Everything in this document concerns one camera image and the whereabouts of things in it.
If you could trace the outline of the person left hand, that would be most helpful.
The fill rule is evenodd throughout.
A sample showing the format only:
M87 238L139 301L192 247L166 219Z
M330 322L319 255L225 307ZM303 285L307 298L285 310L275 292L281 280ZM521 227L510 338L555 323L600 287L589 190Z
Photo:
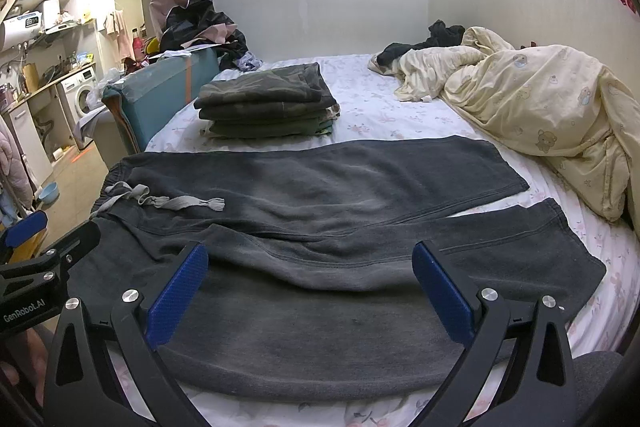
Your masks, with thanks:
M48 349L37 329L27 331L6 340L6 350L12 362L2 360L1 369L8 381L17 386L24 376L34 388L35 400L43 406L46 383Z

